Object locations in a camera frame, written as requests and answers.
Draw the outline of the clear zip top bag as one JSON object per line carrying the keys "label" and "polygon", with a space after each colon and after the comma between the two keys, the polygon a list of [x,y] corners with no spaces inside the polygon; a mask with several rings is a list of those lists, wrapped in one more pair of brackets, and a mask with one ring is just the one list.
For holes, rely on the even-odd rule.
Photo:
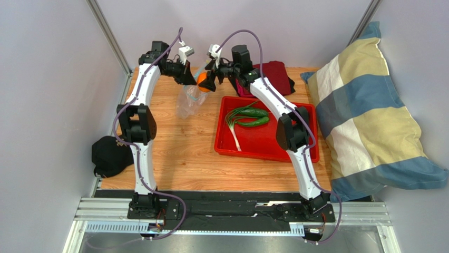
{"label": "clear zip top bag", "polygon": [[184,85],[180,90],[175,106],[175,112],[178,118],[186,119],[191,115],[198,113],[200,107],[208,97],[208,92],[201,91],[198,87],[200,74],[205,74],[206,63],[194,74],[195,85]]}

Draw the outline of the green onion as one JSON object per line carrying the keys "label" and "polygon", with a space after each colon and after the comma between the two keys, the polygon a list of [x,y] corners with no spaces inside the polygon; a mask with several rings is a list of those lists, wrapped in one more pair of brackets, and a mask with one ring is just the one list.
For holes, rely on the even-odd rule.
{"label": "green onion", "polygon": [[257,103],[257,101],[256,101],[256,102],[252,102],[252,103],[249,104],[249,105],[246,105],[246,106],[243,106],[243,107],[240,107],[240,108],[233,109],[232,111],[230,111],[230,112],[225,116],[225,122],[226,122],[226,124],[227,124],[227,126],[228,126],[230,132],[232,133],[232,136],[233,136],[233,139],[234,139],[234,141],[235,141],[235,145],[236,145],[236,148],[237,148],[238,151],[241,151],[241,147],[240,147],[240,143],[239,143],[239,141],[238,141],[237,135],[236,135],[236,133],[235,133],[235,124],[236,124],[236,122],[237,122],[238,120],[240,120],[240,119],[258,119],[258,118],[259,118],[259,117],[256,117],[256,116],[240,115],[240,112],[241,112],[243,109],[250,108],[250,107],[251,107],[253,104],[255,104],[255,103]]}

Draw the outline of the orange fruit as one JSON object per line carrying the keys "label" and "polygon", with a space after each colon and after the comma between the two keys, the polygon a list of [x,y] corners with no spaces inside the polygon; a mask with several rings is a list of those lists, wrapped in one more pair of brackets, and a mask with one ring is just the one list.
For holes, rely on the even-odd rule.
{"label": "orange fruit", "polygon": [[210,89],[207,86],[207,73],[206,72],[202,72],[201,74],[198,75],[197,78],[197,87],[201,92],[210,92]]}

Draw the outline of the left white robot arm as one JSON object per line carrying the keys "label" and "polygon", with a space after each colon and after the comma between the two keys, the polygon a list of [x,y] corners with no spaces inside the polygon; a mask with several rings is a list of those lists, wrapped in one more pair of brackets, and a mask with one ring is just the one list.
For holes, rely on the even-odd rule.
{"label": "left white robot arm", "polygon": [[156,219],[162,215],[152,161],[153,141],[157,124],[150,111],[154,88],[160,76],[174,78],[181,85],[195,85],[188,56],[194,49],[180,42],[178,59],[170,60],[171,46],[162,41],[152,42],[151,50],[139,58],[136,84],[125,104],[117,107],[117,120],[124,140],[131,148],[135,166],[134,194],[129,203],[129,219]]}

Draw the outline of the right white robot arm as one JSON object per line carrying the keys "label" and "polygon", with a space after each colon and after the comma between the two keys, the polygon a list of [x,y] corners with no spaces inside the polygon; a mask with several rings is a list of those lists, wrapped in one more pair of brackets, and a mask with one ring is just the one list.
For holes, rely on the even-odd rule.
{"label": "right white robot arm", "polygon": [[299,182],[299,194],[304,214],[315,215],[326,205],[324,190],[319,186],[310,157],[310,149],[316,145],[315,135],[306,120],[304,107],[297,107],[281,95],[263,73],[255,68],[246,45],[234,46],[232,61],[225,63],[221,58],[221,46],[210,45],[207,55],[210,62],[204,68],[207,72],[200,87],[214,91],[215,80],[235,79],[242,88],[259,99],[277,119],[276,141],[287,152]]}

